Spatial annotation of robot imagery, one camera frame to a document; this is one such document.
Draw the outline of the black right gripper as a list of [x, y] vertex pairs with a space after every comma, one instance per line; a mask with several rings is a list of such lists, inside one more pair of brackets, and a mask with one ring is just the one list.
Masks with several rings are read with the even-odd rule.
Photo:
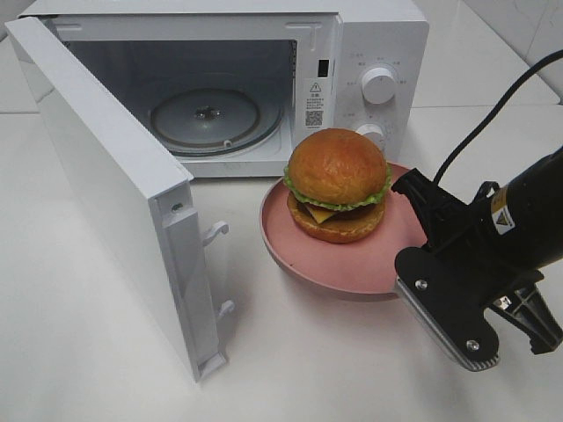
[[453, 270], [458, 287], [523, 331], [534, 354], [559, 347], [562, 329], [536, 287], [545, 266], [543, 193], [482, 194], [467, 205], [417, 169], [391, 190], [408, 198], [424, 249]]

